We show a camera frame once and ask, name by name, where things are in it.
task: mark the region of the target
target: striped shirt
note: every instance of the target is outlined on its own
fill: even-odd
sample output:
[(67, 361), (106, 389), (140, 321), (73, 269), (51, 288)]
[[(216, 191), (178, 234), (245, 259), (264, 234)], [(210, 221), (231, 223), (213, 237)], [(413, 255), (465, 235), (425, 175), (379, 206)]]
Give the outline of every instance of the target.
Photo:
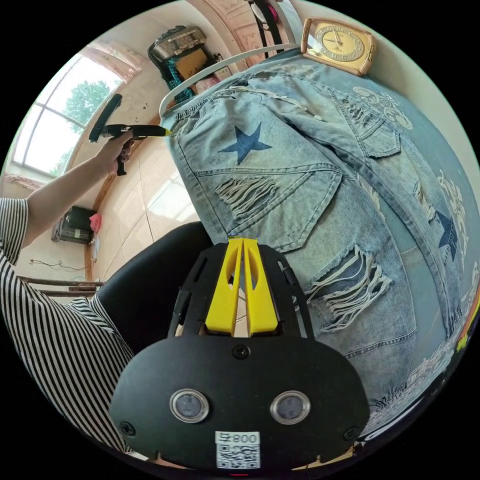
[(27, 232), (28, 203), (0, 198), (0, 308), (25, 368), (77, 429), (131, 453), (109, 414), (133, 353), (96, 297), (67, 305), (20, 280), (14, 270)]

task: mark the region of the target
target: clock face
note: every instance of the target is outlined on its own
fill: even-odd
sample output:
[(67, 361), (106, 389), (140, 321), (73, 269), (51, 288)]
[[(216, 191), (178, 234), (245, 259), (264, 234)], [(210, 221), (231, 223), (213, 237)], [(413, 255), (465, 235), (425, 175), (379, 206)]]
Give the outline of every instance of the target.
[(360, 37), (349, 28), (327, 25), (315, 33), (319, 52), (337, 62), (354, 62), (365, 52)]

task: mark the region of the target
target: handheld device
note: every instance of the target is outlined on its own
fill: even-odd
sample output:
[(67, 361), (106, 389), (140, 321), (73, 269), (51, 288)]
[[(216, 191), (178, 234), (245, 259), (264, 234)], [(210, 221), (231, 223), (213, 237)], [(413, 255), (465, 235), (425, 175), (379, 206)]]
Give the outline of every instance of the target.
[[(171, 135), (171, 132), (166, 128), (157, 125), (125, 125), (123, 123), (116, 123), (107, 125), (107, 122), (113, 112), (122, 104), (122, 95), (116, 93), (108, 101), (105, 108), (101, 112), (98, 120), (95, 122), (95, 125), (91, 129), (88, 140), (90, 142), (98, 142), (100, 137), (112, 137), (117, 138), (122, 135), (124, 132), (132, 131), (133, 137), (132, 140), (143, 140), (148, 137), (166, 137)], [(117, 159), (118, 169), (116, 174), (118, 176), (126, 175), (124, 163)]]
[[(246, 338), (233, 336), (242, 264)], [(285, 256), (232, 237), (200, 255), (168, 337), (130, 361), (110, 414), (142, 455), (248, 474), (336, 459), (354, 445), (370, 410), (354, 367), (315, 340)]]

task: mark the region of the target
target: air conditioner unit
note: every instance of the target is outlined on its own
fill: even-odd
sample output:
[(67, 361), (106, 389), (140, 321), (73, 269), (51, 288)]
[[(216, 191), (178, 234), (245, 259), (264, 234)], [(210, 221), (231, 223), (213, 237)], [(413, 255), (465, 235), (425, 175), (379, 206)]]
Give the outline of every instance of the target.
[(76, 244), (90, 244), (94, 238), (94, 232), (90, 228), (90, 217), (95, 213), (94, 210), (88, 208), (73, 206), (53, 227), (52, 241), (63, 240)]

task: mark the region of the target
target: tree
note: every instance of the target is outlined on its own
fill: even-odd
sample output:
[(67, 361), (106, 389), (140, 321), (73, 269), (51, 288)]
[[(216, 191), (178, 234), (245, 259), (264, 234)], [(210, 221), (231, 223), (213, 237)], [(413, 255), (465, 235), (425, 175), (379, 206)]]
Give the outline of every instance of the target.
[[(86, 125), (109, 94), (110, 88), (102, 80), (95, 83), (89, 83), (87, 81), (79, 83), (71, 91), (63, 113), (77, 122)], [(70, 127), (76, 134), (82, 131), (82, 128), (75, 123), (71, 123)]]
[(70, 156), (72, 155), (72, 152), (74, 151), (74, 147), (72, 147), (69, 151), (66, 151), (61, 157), (60, 160), (57, 162), (57, 164), (50, 169), (50, 174), (55, 175), (58, 177), (58, 175), (62, 174), (64, 172), (64, 168), (66, 163), (70, 160)]

